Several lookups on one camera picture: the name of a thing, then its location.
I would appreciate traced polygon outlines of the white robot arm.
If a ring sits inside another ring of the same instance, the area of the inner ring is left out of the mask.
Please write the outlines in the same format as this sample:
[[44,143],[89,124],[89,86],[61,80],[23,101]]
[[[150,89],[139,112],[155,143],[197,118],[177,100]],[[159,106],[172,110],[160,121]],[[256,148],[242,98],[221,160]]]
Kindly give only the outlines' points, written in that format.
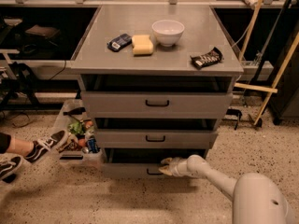
[[246,173],[234,179],[198,155],[166,158],[160,172],[176,177],[203,177],[233,204],[233,224],[298,224],[295,213],[278,186],[267,176]]

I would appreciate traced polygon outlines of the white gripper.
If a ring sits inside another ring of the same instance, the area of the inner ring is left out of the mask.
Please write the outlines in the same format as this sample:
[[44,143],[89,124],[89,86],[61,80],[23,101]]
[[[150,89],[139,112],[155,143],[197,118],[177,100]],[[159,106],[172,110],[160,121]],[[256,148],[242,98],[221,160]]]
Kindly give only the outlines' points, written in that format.
[[186,176],[189,173],[186,159],[166,158],[161,161],[161,164],[169,164],[169,168],[167,166],[159,168],[159,171],[164,175],[182,177]]

